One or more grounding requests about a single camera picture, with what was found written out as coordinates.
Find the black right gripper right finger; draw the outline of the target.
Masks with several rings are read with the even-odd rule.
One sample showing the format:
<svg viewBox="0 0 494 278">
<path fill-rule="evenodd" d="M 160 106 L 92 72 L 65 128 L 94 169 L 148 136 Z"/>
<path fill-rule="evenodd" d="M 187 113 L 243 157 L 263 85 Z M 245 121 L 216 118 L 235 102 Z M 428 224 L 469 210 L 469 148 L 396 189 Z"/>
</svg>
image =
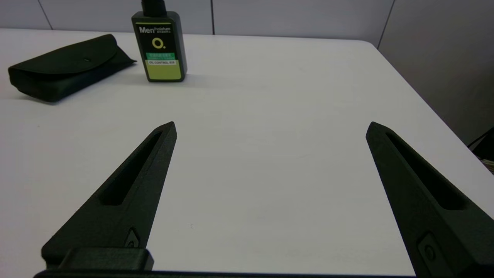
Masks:
<svg viewBox="0 0 494 278">
<path fill-rule="evenodd" d="M 390 128 L 365 137 L 415 274 L 492 278 L 493 219 Z"/>
</svg>

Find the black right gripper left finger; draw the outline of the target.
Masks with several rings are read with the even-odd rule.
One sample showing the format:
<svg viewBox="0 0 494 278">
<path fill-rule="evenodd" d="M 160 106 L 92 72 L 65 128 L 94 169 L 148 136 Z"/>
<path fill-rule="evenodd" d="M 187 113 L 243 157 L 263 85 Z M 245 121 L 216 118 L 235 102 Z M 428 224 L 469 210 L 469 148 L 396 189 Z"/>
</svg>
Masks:
<svg viewBox="0 0 494 278">
<path fill-rule="evenodd" d="M 76 249 L 145 249 L 178 134 L 160 125 L 42 247 L 47 269 Z"/>
</svg>

